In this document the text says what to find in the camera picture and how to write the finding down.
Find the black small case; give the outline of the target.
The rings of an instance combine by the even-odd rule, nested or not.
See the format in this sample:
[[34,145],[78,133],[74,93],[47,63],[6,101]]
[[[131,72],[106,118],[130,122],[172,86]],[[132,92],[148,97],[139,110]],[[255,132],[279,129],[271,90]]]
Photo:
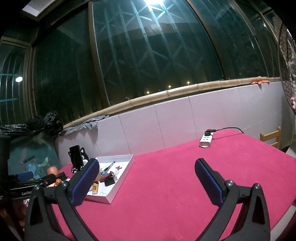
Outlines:
[[109,178],[105,179],[104,180],[104,184],[105,184],[106,187],[115,184],[114,178],[113,177],[109,177]]

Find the pink table cloth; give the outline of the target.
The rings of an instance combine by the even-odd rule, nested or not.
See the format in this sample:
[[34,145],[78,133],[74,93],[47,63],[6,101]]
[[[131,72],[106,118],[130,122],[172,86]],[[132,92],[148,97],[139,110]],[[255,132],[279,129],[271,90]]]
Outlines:
[[199,158],[225,180],[240,186],[259,183],[271,227],[295,200],[294,157],[224,130],[206,149],[192,141],[136,156],[111,204],[84,201],[77,211],[99,240],[195,240],[217,211],[196,177]]

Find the white shallow tray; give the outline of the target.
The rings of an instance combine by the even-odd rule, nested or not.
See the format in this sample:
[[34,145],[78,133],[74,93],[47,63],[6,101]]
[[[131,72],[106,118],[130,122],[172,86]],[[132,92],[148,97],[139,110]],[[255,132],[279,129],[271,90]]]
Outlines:
[[[104,182],[99,182],[99,179],[97,179],[97,181],[99,182],[98,194],[92,195],[92,190],[90,189],[85,199],[89,201],[111,204],[134,163],[133,154],[102,156],[97,157],[96,159],[100,164],[100,178],[108,173],[112,173],[112,171],[117,166],[121,166],[122,169],[120,170],[118,175],[112,176],[114,178],[115,184],[111,186],[106,187]],[[101,171],[108,167],[113,161],[116,161],[116,163],[110,168],[110,170],[107,173],[102,174]]]

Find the red apple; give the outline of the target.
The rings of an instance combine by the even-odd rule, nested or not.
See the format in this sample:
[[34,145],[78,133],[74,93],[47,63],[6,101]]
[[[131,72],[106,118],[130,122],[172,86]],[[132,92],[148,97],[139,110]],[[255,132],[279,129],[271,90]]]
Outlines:
[[59,171],[58,171],[58,169],[57,169],[56,166],[50,166],[50,167],[47,169],[47,175],[51,175],[51,174],[53,174],[53,175],[55,175],[55,176],[57,176],[57,175],[59,174]]

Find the wooden chair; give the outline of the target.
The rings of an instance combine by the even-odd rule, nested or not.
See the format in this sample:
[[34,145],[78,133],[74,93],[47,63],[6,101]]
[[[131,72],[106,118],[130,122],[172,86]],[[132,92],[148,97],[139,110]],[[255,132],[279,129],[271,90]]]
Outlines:
[[281,141],[281,127],[278,126],[276,131],[273,131],[270,133],[260,133],[259,138],[262,142],[274,140],[274,142],[271,143],[270,145],[279,149],[280,148],[280,141]]

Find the small orange fruit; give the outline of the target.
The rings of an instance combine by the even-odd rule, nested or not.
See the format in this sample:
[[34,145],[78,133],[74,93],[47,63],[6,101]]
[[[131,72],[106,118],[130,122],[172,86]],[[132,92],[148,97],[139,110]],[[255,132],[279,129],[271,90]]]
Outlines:
[[58,186],[61,182],[62,182],[62,180],[59,179],[59,178],[57,178],[57,179],[56,179],[56,182],[55,182],[55,185]]

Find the black plastic bag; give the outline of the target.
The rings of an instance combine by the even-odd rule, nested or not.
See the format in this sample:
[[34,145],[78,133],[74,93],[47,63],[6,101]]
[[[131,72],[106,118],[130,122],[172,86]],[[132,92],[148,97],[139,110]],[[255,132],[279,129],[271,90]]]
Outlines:
[[1,126],[1,138],[20,138],[45,133],[56,137],[63,130],[63,123],[56,111],[47,113],[44,117],[37,116],[22,124]]

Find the yellow lighter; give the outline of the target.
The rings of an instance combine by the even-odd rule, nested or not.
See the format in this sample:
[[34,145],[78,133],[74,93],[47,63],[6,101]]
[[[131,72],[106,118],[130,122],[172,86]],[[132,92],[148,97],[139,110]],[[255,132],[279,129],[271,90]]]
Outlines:
[[99,182],[94,181],[93,184],[92,184],[92,195],[97,195],[98,194],[98,186],[99,186]]

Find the blue mouse poster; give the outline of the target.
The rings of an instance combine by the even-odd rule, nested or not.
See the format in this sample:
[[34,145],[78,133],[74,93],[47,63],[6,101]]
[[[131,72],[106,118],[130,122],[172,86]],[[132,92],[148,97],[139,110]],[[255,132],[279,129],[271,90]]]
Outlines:
[[10,175],[31,172],[33,178],[47,175],[47,170],[55,166],[61,168],[56,151],[52,144],[12,145],[8,160],[8,173]]

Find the black cat phone stand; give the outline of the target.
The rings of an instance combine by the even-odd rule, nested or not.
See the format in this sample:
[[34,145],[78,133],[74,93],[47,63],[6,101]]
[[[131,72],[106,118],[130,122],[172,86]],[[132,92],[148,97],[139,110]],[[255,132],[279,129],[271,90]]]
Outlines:
[[69,148],[68,155],[70,157],[72,168],[71,172],[75,174],[86,165],[89,160],[88,155],[85,152],[84,147],[80,147],[79,145],[75,145]]

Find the wicker hanging chair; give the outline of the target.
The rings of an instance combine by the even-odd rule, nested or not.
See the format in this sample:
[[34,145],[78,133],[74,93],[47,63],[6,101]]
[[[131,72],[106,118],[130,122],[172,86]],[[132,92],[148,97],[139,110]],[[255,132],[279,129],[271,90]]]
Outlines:
[[278,37],[278,62],[283,92],[295,113],[295,40],[284,23]]

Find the red box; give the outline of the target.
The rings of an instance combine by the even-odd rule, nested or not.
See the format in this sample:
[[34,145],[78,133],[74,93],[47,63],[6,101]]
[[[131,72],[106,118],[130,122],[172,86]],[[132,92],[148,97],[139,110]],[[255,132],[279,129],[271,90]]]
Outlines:
[[108,178],[110,178],[110,177],[112,177],[112,176],[113,176],[112,173],[108,173],[108,174],[106,174],[105,176],[101,177],[101,178],[99,179],[99,182],[105,182]]

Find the grey cloth on ledge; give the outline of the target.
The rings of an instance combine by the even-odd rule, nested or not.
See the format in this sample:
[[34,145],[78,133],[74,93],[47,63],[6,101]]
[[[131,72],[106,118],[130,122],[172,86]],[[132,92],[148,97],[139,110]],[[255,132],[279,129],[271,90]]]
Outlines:
[[73,132],[80,131],[82,129],[87,129],[87,130],[98,130],[97,124],[100,120],[104,120],[106,118],[109,118],[109,115],[101,115],[95,118],[90,118],[83,123],[68,127],[62,130],[62,132],[59,133],[60,136],[67,136],[70,135]]

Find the black phone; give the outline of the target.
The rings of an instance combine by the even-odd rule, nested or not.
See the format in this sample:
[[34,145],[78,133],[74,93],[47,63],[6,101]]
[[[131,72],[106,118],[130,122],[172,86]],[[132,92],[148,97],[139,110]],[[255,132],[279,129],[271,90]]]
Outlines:
[[68,155],[70,156],[70,160],[74,168],[80,168],[83,166],[83,159],[79,145],[70,147]]

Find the white power strip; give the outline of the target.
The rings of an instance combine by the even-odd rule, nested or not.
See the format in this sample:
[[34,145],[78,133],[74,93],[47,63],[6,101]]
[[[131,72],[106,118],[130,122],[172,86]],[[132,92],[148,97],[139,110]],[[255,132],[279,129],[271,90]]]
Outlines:
[[211,146],[211,142],[213,140],[213,133],[204,132],[203,136],[199,141],[199,147],[201,148],[209,148]]

